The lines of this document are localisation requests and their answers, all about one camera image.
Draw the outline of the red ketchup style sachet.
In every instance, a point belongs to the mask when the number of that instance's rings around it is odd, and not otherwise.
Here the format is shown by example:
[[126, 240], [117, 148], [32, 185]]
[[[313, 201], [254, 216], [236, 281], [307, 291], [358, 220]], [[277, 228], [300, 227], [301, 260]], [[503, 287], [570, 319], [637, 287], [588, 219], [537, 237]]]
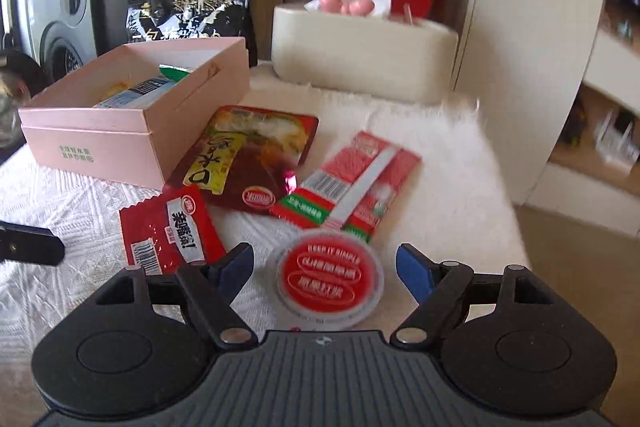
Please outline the red ketchup style sachet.
[[148, 275], [206, 265], [227, 254], [199, 188], [170, 190], [119, 210], [128, 265]]

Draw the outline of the red round jelly cup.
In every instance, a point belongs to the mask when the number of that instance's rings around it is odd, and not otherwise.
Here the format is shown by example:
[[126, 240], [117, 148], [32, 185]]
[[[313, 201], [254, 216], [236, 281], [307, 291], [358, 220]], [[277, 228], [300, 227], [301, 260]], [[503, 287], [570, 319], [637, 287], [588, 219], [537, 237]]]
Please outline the red round jelly cup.
[[268, 259], [269, 298], [279, 329], [342, 331], [366, 319], [384, 291], [380, 259], [352, 234], [300, 233]]

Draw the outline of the red green sausage packet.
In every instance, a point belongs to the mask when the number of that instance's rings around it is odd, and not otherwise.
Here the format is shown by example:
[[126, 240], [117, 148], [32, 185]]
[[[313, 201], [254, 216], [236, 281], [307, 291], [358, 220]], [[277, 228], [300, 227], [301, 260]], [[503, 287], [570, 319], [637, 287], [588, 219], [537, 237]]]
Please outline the red green sausage packet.
[[303, 230], [328, 228], [370, 242], [420, 162], [411, 150], [360, 131], [270, 213]]

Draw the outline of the dark red yellow snack pouch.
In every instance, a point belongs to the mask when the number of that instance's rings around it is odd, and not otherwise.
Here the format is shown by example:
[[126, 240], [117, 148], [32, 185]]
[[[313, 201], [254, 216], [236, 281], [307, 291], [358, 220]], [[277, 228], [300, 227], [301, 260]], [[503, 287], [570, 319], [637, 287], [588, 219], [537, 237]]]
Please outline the dark red yellow snack pouch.
[[312, 115], [221, 106], [165, 187], [194, 185], [209, 204], [266, 215], [295, 190], [318, 126]]

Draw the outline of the blue seaweed snack packet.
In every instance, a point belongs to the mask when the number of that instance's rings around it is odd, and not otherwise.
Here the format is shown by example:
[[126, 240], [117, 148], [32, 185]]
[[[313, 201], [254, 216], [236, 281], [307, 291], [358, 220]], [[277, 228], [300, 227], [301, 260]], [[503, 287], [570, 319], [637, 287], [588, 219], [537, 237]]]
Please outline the blue seaweed snack packet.
[[177, 83], [166, 77], [153, 77], [139, 82], [134, 87], [122, 90], [96, 104], [94, 108], [138, 108], [146, 109], [159, 100]]

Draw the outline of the green edged nut bar packet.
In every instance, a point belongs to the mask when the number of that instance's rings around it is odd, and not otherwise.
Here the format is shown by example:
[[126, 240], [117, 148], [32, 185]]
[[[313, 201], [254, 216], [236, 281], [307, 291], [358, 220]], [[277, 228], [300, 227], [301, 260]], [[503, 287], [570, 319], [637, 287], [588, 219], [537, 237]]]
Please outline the green edged nut bar packet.
[[192, 69], [168, 64], [160, 64], [158, 65], [158, 71], [160, 72], [160, 75], [167, 78], [168, 80], [179, 82], [183, 80], [183, 78], [186, 78], [187, 75], [190, 75]]

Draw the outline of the yellow small bread packet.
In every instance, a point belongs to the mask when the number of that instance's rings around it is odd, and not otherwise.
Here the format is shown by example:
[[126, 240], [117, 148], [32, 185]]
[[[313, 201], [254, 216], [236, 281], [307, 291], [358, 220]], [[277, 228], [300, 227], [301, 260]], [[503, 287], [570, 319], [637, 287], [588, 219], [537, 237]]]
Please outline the yellow small bread packet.
[[126, 81], [119, 81], [118, 83], [113, 84], [113, 86], [109, 87], [101, 96], [100, 102], [111, 98], [119, 92], [126, 91], [130, 87], [130, 84]]

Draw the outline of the pink cardboard box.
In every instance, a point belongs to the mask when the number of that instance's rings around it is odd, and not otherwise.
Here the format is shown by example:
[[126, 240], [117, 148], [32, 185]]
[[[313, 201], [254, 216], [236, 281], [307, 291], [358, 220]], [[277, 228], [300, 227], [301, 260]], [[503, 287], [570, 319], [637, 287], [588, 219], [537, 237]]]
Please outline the pink cardboard box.
[[[137, 84], [158, 65], [192, 69], [146, 109], [94, 108], [113, 84]], [[129, 43], [51, 84], [20, 108], [22, 130], [41, 166], [160, 190], [217, 108], [250, 90], [240, 37]]]

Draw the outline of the toy tractor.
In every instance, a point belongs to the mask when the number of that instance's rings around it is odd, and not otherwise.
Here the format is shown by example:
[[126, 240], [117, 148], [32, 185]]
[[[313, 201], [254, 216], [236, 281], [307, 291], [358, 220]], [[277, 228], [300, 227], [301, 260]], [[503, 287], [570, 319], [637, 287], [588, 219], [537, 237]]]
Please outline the toy tractor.
[[570, 113], [560, 133], [560, 142], [572, 147], [578, 147], [580, 141], [582, 141], [582, 134], [587, 124], [587, 112], [584, 104], [582, 104], [582, 99], [578, 96], [570, 109]]

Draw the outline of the cream tissue box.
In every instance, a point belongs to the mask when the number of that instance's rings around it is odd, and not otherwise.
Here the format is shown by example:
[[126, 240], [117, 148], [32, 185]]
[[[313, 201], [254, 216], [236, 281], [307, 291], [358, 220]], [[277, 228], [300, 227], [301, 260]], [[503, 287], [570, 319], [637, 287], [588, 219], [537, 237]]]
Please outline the cream tissue box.
[[271, 63], [284, 81], [398, 102], [434, 105], [451, 91], [458, 46], [452, 29], [278, 5]]

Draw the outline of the black plum snack bag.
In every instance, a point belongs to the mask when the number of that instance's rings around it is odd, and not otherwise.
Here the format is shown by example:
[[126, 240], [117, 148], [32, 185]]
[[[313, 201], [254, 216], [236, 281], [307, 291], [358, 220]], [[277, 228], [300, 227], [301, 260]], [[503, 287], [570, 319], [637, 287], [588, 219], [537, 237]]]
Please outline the black plum snack bag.
[[257, 65], [250, 0], [127, 0], [130, 43], [208, 37], [242, 37], [248, 64]]

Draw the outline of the pink bow ornament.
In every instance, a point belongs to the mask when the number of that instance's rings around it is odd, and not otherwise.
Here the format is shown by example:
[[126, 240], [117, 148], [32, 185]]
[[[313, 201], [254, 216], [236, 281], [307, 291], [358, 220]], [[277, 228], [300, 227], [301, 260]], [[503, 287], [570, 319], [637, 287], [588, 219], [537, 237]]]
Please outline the pink bow ornament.
[[318, 0], [319, 10], [331, 14], [367, 16], [374, 10], [372, 0]]

